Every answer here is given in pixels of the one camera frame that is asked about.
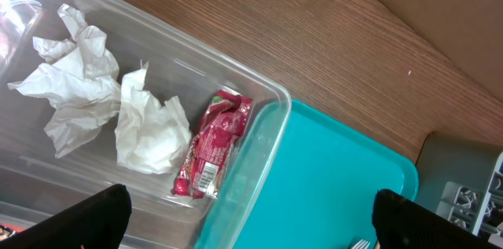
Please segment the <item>white tissue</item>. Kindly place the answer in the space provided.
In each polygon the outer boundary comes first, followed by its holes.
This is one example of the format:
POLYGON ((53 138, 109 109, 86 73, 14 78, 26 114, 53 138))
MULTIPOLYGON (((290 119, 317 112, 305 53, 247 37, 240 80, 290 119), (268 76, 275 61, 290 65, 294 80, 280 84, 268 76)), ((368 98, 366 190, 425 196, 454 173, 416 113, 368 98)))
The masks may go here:
POLYGON ((67 4, 57 14, 71 38, 34 37, 33 48, 44 62, 8 87, 27 97, 45 98, 55 109, 44 131, 61 158, 92 141, 119 112, 120 85, 119 65, 105 47, 107 35, 67 4))

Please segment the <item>white plastic fork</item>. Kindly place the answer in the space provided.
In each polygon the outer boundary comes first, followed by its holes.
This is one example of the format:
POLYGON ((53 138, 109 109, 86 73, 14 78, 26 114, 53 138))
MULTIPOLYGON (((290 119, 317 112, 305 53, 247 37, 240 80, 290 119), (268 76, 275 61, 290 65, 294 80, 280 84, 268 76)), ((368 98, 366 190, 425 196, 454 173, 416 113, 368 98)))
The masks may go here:
POLYGON ((371 243, 368 240, 361 239, 355 244, 352 244, 350 249, 368 249, 371 243))

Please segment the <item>red snack wrapper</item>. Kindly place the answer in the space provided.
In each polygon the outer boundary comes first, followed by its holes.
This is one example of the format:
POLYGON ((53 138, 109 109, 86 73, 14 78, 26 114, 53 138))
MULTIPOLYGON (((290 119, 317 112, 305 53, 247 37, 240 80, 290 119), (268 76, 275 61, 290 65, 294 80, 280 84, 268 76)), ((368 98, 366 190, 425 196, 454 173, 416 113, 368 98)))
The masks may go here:
POLYGON ((252 104, 250 97, 223 90, 213 95, 174 178, 173 195, 194 200, 217 197, 228 158, 244 135, 252 104))

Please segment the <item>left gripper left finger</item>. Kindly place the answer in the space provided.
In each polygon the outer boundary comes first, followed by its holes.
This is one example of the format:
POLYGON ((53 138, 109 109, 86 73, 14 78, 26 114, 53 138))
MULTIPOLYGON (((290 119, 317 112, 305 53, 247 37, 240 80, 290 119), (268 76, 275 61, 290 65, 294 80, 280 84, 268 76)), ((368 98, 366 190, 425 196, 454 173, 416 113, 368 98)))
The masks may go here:
POLYGON ((113 185, 1 242, 1 249, 119 248, 132 213, 125 185, 113 185))

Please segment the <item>white napkin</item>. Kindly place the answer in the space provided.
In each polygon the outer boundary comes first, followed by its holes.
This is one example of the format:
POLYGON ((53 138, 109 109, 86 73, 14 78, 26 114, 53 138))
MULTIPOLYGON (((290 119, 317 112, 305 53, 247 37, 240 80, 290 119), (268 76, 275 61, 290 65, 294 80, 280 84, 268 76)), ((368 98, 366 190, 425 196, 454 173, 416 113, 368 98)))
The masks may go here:
POLYGON ((148 68, 148 63, 142 63, 140 69, 123 76, 116 162, 143 174, 174 173, 182 165, 192 133, 177 96, 160 102, 145 89, 148 68))

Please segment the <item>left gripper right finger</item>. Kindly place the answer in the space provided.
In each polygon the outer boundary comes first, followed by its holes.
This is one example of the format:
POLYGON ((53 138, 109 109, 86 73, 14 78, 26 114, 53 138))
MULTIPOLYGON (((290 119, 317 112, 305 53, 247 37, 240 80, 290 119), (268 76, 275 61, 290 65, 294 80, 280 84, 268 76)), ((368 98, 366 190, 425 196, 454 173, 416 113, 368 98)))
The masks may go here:
POLYGON ((390 189, 375 195, 372 224, 381 249, 497 249, 390 189))

